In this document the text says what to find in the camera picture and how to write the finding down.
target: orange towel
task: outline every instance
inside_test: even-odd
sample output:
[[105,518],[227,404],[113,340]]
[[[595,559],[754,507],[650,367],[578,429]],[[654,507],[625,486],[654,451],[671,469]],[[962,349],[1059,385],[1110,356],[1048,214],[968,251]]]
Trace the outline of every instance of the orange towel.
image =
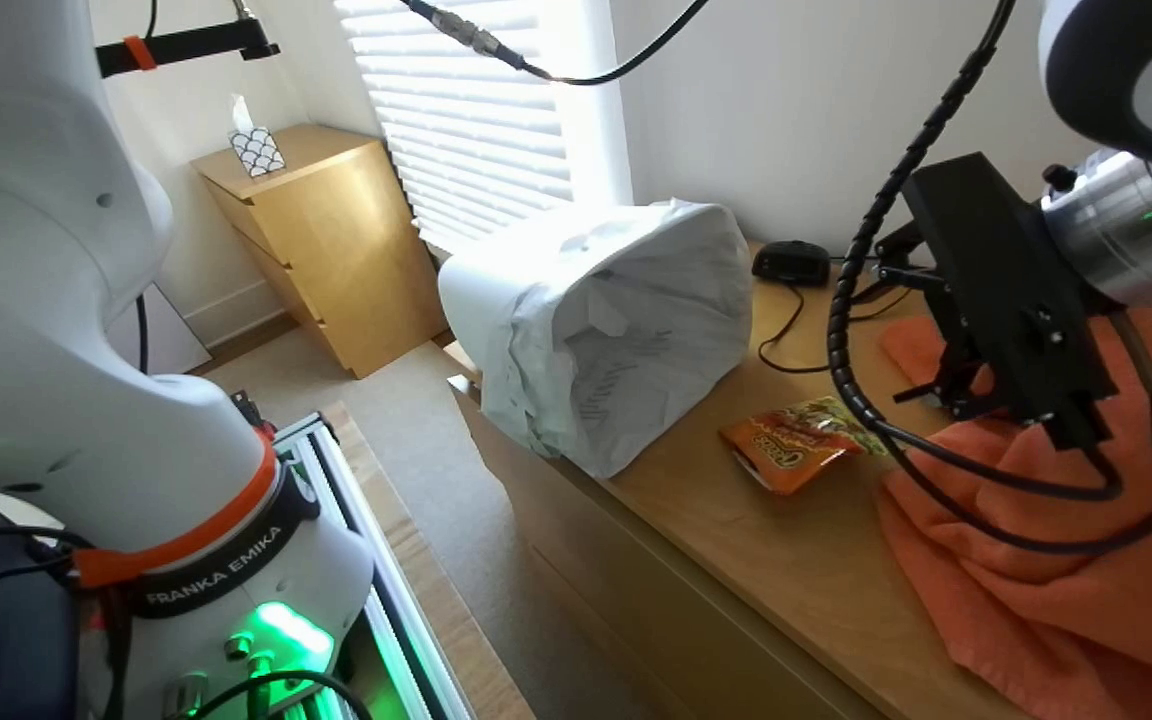
[[[1134,313],[1152,354],[1152,313]],[[1102,404],[1124,476],[1110,503],[1068,503],[985,486],[962,469],[913,456],[950,498],[993,523],[1039,539],[1098,539],[1152,507],[1147,400],[1115,332],[1098,321],[1098,345],[1115,382]],[[929,321],[901,321],[885,354],[909,382],[937,372],[942,340]],[[937,445],[1003,473],[1098,486],[1079,451],[1051,451],[1039,429],[966,422]],[[950,658],[1032,716],[1152,716],[1152,537],[1104,555],[1019,551],[966,530],[906,473],[879,494],[890,543],[925,601]]]

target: window blinds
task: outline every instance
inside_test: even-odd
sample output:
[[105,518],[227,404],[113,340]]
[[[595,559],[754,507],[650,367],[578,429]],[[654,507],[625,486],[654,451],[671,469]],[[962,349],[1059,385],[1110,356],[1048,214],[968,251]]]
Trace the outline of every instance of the window blinds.
[[[442,0],[539,54],[539,0]],[[555,90],[485,59],[395,0],[335,0],[425,241],[457,247],[573,205]]]

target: white cloth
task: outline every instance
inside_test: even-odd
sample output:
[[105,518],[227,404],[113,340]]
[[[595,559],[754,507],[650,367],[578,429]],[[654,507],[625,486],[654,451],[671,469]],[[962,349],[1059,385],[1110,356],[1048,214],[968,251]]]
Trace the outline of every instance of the white cloth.
[[686,202],[546,218],[442,274],[485,416],[595,481],[742,366],[748,284],[736,219]]

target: black cable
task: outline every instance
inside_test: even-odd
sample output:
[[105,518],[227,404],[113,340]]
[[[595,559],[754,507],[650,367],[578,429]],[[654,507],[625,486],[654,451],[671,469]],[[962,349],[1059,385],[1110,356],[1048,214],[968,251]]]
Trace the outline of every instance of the black cable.
[[149,0],[143,39],[154,39],[156,29],[162,29],[162,0]]
[[0,539],[65,539],[68,547],[94,547],[94,539],[65,530],[0,530]]
[[328,678],[328,673],[265,673],[265,678],[251,678],[251,681],[240,681],[240,686],[224,689],[224,694],[213,698],[205,710],[197,710],[190,720],[217,716],[227,699],[249,698],[249,694],[255,694],[255,689],[265,689],[265,686],[298,686],[298,681],[301,681],[301,686],[326,686],[326,689],[333,689],[333,694],[353,710],[358,720],[370,720],[370,716],[371,716],[371,712],[365,710],[365,699],[353,698],[353,689],[349,689],[343,681]]
[[72,563],[68,559],[55,559],[55,563],[26,563],[26,569],[3,569],[0,580],[15,580],[15,577],[40,577],[40,572],[68,572]]
[[890,304],[875,307],[875,313],[850,318],[850,326],[879,321],[879,318],[890,318],[896,304],[906,304],[909,296],[913,296],[913,289],[906,289],[896,300],[890,300]]
[[691,0],[645,54],[635,54],[630,63],[602,72],[602,76],[555,76],[549,68],[536,68],[527,57],[521,57],[517,50],[501,46],[493,33],[478,29],[474,21],[446,11],[430,0],[403,0],[417,15],[425,15],[435,33],[452,36],[457,46],[493,57],[517,72],[527,72],[536,81],[549,85],[578,85],[578,90],[592,90],[592,85],[615,85],[622,76],[635,72],[639,63],[650,63],[663,46],[671,46],[701,11],[710,0]]
[[901,445],[925,447],[937,461],[962,466],[993,486],[1003,487],[1024,487],[1024,494],[1039,494],[1039,498],[1059,498],[1059,499],[1113,499],[1120,498],[1120,473],[1098,451],[1090,447],[1090,466],[1104,476],[1102,487],[1068,487],[1068,486],[1048,486],[1048,481],[1030,481],[1030,476],[1011,476],[1011,473],[997,473],[989,466],[966,461],[950,447],[937,447],[913,433],[901,433],[896,423],[890,423],[890,416],[866,398],[866,388],[857,385],[851,372],[851,349],[850,349],[850,326],[851,326],[851,300],[857,300],[857,284],[866,274],[866,261],[875,245],[875,232],[885,227],[885,218],[892,214],[901,190],[909,185],[909,176],[925,165],[929,148],[942,142],[944,125],[962,114],[962,105],[968,102],[968,92],[976,90],[976,81],[985,76],[985,68],[997,57],[997,46],[1011,21],[1017,0],[1000,0],[989,33],[981,36],[976,54],[966,59],[962,76],[950,85],[950,92],[942,97],[937,114],[925,119],[922,135],[909,143],[909,153],[901,155],[901,165],[892,167],[892,176],[885,182],[885,190],[875,193],[873,207],[861,219],[861,232],[851,241],[851,251],[846,261],[842,274],[842,289],[831,296],[831,318],[827,318],[827,372],[831,385],[842,393],[842,400],[850,404],[850,413],[896,456],[896,466],[937,499],[944,503],[953,518],[962,518],[966,523],[971,523],[985,537],[997,537],[1003,543],[1017,547],[1038,547],[1038,551],[1104,551],[1115,547],[1124,539],[1136,539],[1146,533],[1152,533],[1152,518],[1146,518],[1136,530],[1104,537],[1104,539],[1075,539],[1075,543],[1059,543],[1059,539],[1032,539],[1032,537],[1011,537],[971,513],[966,513],[958,499],[950,499],[909,456]]
[[[759,356],[763,367],[773,367],[773,372],[779,372],[779,377],[819,377],[819,372],[827,372],[827,366],[778,366],[778,361],[773,361],[773,349],[801,326],[801,318],[805,318],[805,307],[810,307],[810,300],[805,300],[801,289],[787,284],[787,293],[797,296],[797,307],[787,313],[787,321],[779,326],[778,338],[759,340],[759,354],[758,354],[758,356]],[[901,296],[890,300],[885,307],[866,313],[866,318],[851,318],[851,326],[879,321],[879,318],[890,318],[896,304],[906,304],[909,296],[913,296],[913,293],[901,293]]]
[[149,307],[143,307],[143,296],[135,296],[135,367],[149,372]]
[[[1147,393],[1147,429],[1152,429],[1152,361],[1147,361],[1147,354],[1146,354],[1134,321],[1128,321],[1128,326],[1115,321],[1115,332],[1120,332],[1120,340],[1128,345],[1134,367],[1136,367],[1136,377],[1142,377],[1142,385],[1146,385],[1146,393]],[[966,521],[968,530],[976,530],[976,533],[985,533],[985,537],[993,537],[993,539],[1000,539],[1000,543],[1017,543],[1017,547],[1030,547],[1030,551],[1113,551],[1113,547],[1136,543],[1142,537],[1152,533],[1152,513],[1147,513],[1147,518],[1142,518],[1136,523],[1128,523],[1128,530],[1120,530],[1120,533],[1113,533],[1113,537],[1098,537],[1098,539],[1038,539],[1038,537],[1017,537],[1017,533],[1003,533],[1003,530],[997,530],[997,523],[966,513],[953,498],[944,498],[942,486],[929,481],[929,476],[896,447],[892,438],[879,433],[879,445],[896,456],[896,466],[901,466],[942,507],[950,507],[958,521]]]
[[123,720],[128,712],[128,665],[134,665],[134,614],[118,591],[102,595],[105,618],[105,665],[110,665],[110,698],[102,720]]

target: wooden dresser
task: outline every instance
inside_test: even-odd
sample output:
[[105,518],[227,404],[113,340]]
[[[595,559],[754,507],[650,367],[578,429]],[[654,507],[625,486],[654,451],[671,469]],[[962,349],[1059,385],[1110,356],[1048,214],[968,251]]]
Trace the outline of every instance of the wooden dresser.
[[298,321],[358,377],[442,338],[435,269],[386,142],[304,125],[277,143],[277,176],[249,176],[232,153],[197,167]]
[[[819,366],[823,307],[827,296],[810,293],[779,366]],[[758,289],[754,338],[773,338],[787,313],[787,293]],[[851,354],[885,404],[901,377],[875,332],[861,326]],[[461,408],[536,569],[663,716],[1019,716],[950,662],[885,547],[873,507],[879,461],[846,461],[801,498],[773,499],[717,438],[823,398],[827,377],[743,361],[612,486],[525,451],[474,398]],[[932,429],[937,413],[901,408],[896,422]]]

